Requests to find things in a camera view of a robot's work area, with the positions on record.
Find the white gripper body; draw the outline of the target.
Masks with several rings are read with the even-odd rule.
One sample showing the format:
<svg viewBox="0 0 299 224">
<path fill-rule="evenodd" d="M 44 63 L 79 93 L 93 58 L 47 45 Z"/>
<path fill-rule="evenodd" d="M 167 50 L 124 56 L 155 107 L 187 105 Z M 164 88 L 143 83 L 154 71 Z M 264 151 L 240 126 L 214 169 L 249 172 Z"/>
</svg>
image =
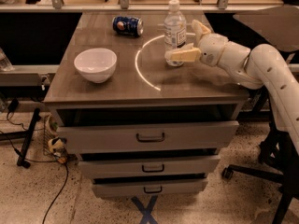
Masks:
<svg viewBox="0 0 299 224">
<path fill-rule="evenodd" d="M 202 52 L 200 62 L 211 67 L 216 66 L 227 43 L 228 38 L 226 36 L 218 34 L 204 35 L 198 43 L 198 48 Z"/>
</svg>

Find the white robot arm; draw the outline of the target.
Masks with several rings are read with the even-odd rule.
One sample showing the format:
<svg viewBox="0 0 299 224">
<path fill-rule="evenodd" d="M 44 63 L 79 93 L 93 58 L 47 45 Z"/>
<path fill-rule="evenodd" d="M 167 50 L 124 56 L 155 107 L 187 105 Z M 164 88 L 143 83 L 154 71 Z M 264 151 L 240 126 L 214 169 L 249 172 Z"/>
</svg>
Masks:
<svg viewBox="0 0 299 224">
<path fill-rule="evenodd" d="M 164 55 L 168 61 L 199 61 L 223 69 L 236 83 L 257 90 L 265 87 L 274 106 L 275 123 L 290 135 L 299 152 L 299 83 L 279 51 L 261 44 L 254 49 L 215 34 L 198 20 L 192 22 L 196 41 Z"/>
</svg>

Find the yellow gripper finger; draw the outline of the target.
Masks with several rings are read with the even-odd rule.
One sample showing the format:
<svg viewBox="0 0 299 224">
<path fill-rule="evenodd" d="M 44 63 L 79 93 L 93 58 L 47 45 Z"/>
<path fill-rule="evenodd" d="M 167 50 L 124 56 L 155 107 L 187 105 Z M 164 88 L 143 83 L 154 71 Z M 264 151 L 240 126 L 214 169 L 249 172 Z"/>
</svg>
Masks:
<svg viewBox="0 0 299 224">
<path fill-rule="evenodd" d="M 192 21 L 192 29 L 195 33 L 194 45 L 199 47 L 211 35 L 211 30 L 198 20 Z"/>
<path fill-rule="evenodd" d="M 195 47 L 193 43 L 189 43 L 181 48 L 167 51 L 164 57 L 168 61 L 174 62 L 195 62 L 201 57 L 201 55 L 202 51 Z"/>
</svg>

